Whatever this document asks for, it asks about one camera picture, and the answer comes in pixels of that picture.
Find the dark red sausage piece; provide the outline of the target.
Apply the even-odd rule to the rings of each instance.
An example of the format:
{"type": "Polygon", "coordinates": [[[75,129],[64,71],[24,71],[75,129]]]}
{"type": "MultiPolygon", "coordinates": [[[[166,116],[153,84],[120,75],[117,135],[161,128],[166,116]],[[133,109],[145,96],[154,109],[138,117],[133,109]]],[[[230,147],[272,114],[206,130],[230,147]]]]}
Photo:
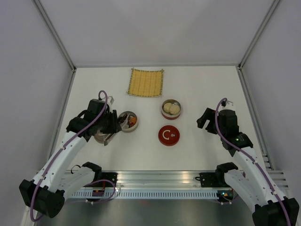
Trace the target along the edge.
{"type": "Polygon", "coordinates": [[[127,122],[127,119],[128,119],[128,115],[127,114],[125,114],[123,116],[120,116],[119,117],[119,123],[120,124],[125,123],[125,122],[127,122]]]}

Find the beige lunch box lid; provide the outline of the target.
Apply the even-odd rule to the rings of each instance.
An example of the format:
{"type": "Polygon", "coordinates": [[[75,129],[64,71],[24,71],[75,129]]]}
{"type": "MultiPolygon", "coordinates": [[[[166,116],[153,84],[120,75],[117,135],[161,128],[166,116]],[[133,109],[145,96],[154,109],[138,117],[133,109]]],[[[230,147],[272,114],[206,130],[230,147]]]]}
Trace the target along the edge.
{"type": "Polygon", "coordinates": [[[97,133],[94,135],[94,139],[96,140],[96,142],[100,143],[100,144],[104,144],[105,141],[105,134],[102,133],[97,133]]]}

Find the white bun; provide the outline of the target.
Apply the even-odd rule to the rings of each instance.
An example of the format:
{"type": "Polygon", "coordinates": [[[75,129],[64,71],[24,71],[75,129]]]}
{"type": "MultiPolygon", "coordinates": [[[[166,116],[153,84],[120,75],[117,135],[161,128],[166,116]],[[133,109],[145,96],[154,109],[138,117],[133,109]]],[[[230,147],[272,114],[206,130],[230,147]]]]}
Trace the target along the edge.
{"type": "Polygon", "coordinates": [[[164,106],[163,106],[164,112],[170,113],[170,107],[171,107],[172,105],[173,105],[173,104],[170,103],[170,102],[165,103],[164,106]]]}
{"type": "Polygon", "coordinates": [[[171,114],[171,115],[176,115],[176,114],[178,114],[178,113],[180,112],[180,110],[181,110],[180,106],[174,104],[174,105],[172,105],[172,106],[170,107],[170,114],[171,114]]]}

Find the metal tongs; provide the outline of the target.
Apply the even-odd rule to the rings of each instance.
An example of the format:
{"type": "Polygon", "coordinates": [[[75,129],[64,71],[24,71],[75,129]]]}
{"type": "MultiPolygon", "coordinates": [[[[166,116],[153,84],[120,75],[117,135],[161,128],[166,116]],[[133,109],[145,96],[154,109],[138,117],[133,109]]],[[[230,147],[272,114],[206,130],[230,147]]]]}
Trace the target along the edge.
{"type": "MultiPolygon", "coordinates": [[[[119,121],[118,121],[118,123],[119,123],[119,125],[120,125],[120,127],[121,127],[121,130],[120,130],[120,131],[125,132],[127,129],[129,129],[128,119],[127,119],[127,122],[122,123],[122,124],[120,124],[119,121]]],[[[111,134],[106,135],[105,141],[104,141],[104,146],[107,146],[107,145],[113,140],[113,138],[114,138],[116,135],[117,135],[117,132],[116,132],[116,133],[111,133],[111,134]]]]}

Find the orange carrot piece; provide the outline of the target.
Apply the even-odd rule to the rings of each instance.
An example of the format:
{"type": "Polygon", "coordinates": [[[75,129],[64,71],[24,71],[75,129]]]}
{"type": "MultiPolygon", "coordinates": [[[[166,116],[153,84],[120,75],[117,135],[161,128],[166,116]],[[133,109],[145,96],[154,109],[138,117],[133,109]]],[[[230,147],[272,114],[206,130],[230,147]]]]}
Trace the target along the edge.
{"type": "Polygon", "coordinates": [[[130,116],[130,117],[129,117],[128,123],[129,123],[129,125],[130,125],[131,127],[134,126],[134,125],[136,124],[136,122],[137,122],[137,118],[136,118],[136,117],[134,117],[134,116],[130,116]]]}

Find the red lunch box lid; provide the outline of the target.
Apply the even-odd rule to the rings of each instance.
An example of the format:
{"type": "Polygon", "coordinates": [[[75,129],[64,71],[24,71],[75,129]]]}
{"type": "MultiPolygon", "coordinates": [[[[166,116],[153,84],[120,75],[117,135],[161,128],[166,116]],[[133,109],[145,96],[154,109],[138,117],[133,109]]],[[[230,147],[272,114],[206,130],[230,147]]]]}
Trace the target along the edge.
{"type": "Polygon", "coordinates": [[[179,142],[180,132],[172,125],[165,125],[158,132],[158,139],[165,146],[174,146],[179,142]]]}

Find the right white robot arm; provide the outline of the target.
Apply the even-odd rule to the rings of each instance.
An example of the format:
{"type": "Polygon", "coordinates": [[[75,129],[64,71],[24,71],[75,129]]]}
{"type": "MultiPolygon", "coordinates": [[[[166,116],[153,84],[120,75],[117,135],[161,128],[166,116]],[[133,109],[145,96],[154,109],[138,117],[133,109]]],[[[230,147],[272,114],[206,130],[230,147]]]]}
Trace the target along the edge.
{"type": "Polygon", "coordinates": [[[200,129],[218,135],[222,146],[235,162],[216,167],[214,179],[219,186],[231,187],[252,213],[256,226],[294,226],[300,206],[288,198],[268,174],[247,134],[241,132],[236,113],[223,108],[207,108],[197,119],[200,129]]]}

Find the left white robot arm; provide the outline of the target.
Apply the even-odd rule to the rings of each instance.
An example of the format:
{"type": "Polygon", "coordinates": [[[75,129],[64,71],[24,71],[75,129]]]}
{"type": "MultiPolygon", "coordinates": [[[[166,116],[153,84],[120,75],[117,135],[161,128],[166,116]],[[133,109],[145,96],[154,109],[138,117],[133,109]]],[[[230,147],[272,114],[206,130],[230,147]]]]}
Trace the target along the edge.
{"type": "Polygon", "coordinates": [[[21,196],[31,211],[54,218],[65,201],[81,187],[102,183],[102,168],[91,162],[84,163],[79,172],[67,178],[64,174],[91,137],[98,133],[110,135],[121,131],[117,111],[112,108],[113,101],[111,96],[90,100],[87,109],[70,120],[60,145],[44,167],[32,180],[21,182],[21,196]]]}

